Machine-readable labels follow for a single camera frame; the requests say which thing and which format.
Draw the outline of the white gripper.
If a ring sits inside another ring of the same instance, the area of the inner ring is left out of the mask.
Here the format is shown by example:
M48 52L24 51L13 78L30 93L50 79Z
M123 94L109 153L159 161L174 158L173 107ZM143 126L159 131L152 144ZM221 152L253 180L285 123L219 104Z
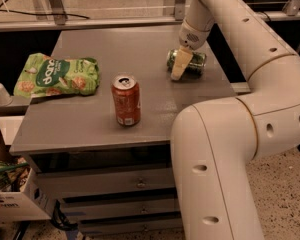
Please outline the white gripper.
M188 64L192 60L192 50L197 50L202 47L208 35L208 31L196 30L186 21L182 23L179 31L179 43L182 46L178 49L175 56L175 61L171 72L172 80L178 81L181 78Z

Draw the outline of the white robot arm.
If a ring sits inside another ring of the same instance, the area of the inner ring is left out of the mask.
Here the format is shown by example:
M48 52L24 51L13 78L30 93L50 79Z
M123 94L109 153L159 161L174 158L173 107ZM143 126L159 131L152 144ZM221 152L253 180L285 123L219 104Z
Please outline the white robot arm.
M193 0L189 33L215 22L249 93L176 117L171 156L186 240L264 240L246 165L300 144L300 56L242 0Z

